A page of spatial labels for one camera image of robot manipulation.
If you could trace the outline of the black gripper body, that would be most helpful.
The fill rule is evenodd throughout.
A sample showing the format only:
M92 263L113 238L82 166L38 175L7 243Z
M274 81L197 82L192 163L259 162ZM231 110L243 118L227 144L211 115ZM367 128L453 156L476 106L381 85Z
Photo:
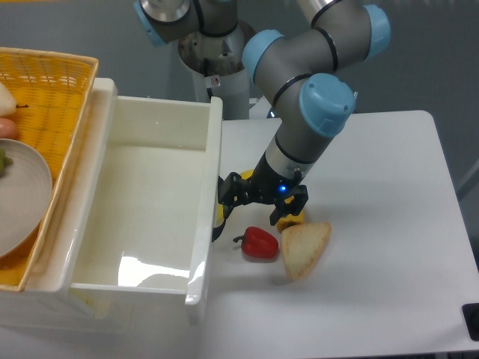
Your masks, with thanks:
M276 172L268 163L264 153L248 179L251 202L273 204L274 199L279 198L281 193L288 193L301 185L302 179L303 175L299 168L294 168L286 176Z

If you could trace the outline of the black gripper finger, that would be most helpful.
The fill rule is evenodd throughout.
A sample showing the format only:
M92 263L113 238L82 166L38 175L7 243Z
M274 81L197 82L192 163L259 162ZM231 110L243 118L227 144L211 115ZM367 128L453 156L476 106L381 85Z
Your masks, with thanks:
M275 209L269 216L269 223L274 226L280 219L288 215L299 215L308 202L308 189L306 185L298 185L288 193L281 193L274 199Z
M218 203L222 206L224 219L227 219L236 207L250 204L248 185L249 180L243 179L236 172L229 173L225 179L219 179Z

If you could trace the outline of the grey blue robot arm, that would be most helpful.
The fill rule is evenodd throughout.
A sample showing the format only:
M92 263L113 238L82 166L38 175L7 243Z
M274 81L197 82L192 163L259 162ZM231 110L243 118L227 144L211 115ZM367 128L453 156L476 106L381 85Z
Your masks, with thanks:
M308 200L303 179L354 112L356 96L336 72L386 50L391 26L383 9L358 1L301 1L310 27L288 39L254 32L235 1L136 1L155 45L177 42L198 99L217 96L231 116L247 112L256 85L281 125L251 177L229 174L217 199L228 217L237 206L274 206L272 224L297 215Z

